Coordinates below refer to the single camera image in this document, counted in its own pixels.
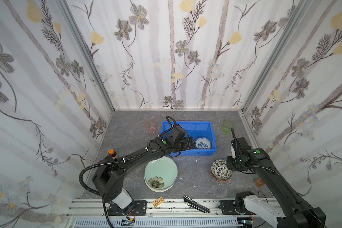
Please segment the blue patterned bowl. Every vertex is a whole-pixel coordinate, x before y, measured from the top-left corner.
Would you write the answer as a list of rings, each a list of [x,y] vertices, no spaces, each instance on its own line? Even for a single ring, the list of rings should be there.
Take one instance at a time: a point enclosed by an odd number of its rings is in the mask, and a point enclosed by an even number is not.
[[[209,138],[201,136],[195,140],[195,147],[198,150],[209,150],[212,147],[212,142]]]

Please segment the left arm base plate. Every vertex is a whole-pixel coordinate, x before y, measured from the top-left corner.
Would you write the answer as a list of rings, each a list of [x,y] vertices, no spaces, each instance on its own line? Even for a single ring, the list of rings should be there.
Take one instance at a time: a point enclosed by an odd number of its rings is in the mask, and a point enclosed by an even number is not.
[[[119,208],[116,204],[110,205],[107,209],[108,216],[145,216],[147,210],[146,200],[136,200],[125,209]]]

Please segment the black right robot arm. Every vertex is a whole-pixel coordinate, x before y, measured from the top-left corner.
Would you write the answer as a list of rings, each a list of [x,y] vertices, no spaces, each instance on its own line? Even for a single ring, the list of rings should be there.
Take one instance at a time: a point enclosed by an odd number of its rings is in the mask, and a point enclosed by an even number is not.
[[[270,156],[262,148],[251,148],[246,139],[234,137],[235,156],[227,157],[227,168],[234,172],[251,171],[257,174],[281,209],[261,201],[250,191],[236,194],[234,209],[238,213],[252,212],[274,228],[324,228],[326,214],[312,207],[297,193],[277,170]]]

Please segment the black white patterned bowl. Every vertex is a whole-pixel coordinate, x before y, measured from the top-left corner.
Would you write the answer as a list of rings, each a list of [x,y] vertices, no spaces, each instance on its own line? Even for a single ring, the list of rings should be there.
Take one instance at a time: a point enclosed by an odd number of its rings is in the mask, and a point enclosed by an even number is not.
[[[211,174],[220,180],[230,179],[233,175],[233,171],[228,170],[226,160],[215,160],[211,165]]]

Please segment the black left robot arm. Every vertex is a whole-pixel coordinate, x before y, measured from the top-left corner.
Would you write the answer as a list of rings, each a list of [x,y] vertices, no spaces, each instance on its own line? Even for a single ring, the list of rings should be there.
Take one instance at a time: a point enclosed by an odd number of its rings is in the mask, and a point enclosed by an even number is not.
[[[166,116],[171,128],[160,133],[136,152],[117,159],[104,158],[101,163],[85,167],[79,174],[80,185],[88,192],[101,197],[102,203],[115,204],[123,215],[130,215],[135,201],[123,188],[125,176],[134,168],[172,153],[181,154],[195,148],[189,136],[174,118]]]

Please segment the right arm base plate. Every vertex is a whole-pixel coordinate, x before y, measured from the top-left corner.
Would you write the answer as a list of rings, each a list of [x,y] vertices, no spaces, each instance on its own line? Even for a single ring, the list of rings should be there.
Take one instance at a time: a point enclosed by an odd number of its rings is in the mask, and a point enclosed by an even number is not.
[[[221,200],[218,206],[222,211],[222,215],[245,215],[245,212],[239,212],[235,208],[234,200]]]

